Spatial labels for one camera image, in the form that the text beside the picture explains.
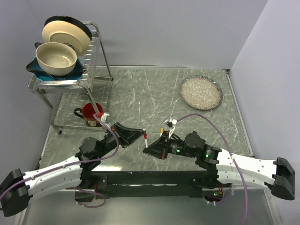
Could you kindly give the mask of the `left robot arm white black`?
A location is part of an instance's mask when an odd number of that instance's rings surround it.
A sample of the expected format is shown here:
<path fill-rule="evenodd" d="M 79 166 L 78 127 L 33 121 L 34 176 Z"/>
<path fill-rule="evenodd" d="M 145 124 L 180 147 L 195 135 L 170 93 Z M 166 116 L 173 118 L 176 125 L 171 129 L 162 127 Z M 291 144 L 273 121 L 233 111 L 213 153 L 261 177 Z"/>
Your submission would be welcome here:
<path fill-rule="evenodd" d="M 146 135 L 145 129 L 127 128 L 118 122 L 107 130 L 102 140 L 85 138 L 78 153 L 52 166 L 28 172 L 12 170 L 0 185 L 3 215 L 14 216 L 34 200 L 63 189 L 90 187 L 94 168 L 114 156 L 119 147 L 126 148 Z"/>

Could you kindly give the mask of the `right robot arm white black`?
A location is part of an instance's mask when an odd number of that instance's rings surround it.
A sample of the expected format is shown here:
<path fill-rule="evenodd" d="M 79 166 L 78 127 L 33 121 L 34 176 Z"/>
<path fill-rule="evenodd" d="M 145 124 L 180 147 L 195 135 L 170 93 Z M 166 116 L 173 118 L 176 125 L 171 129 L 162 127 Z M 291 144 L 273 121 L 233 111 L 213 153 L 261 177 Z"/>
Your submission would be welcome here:
<path fill-rule="evenodd" d="M 162 135 L 143 152 L 164 160 L 169 154 L 195 158 L 195 164 L 206 170 L 199 185 L 216 188 L 221 184 L 263 187 L 271 194 L 284 200 L 295 199 L 295 170 L 287 159 L 263 160 L 230 154 L 229 151 L 208 145 L 195 131 L 184 140 Z"/>

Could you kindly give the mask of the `red white marker pen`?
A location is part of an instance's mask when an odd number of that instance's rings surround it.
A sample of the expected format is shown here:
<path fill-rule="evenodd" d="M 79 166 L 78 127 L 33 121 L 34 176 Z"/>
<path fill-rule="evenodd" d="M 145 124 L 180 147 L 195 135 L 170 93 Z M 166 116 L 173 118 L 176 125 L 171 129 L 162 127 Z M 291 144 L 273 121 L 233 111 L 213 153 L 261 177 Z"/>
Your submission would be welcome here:
<path fill-rule="evenodd" d="M 145 147 L 148 148 L 148 139 L 144 139 L 145 141 Z"/>

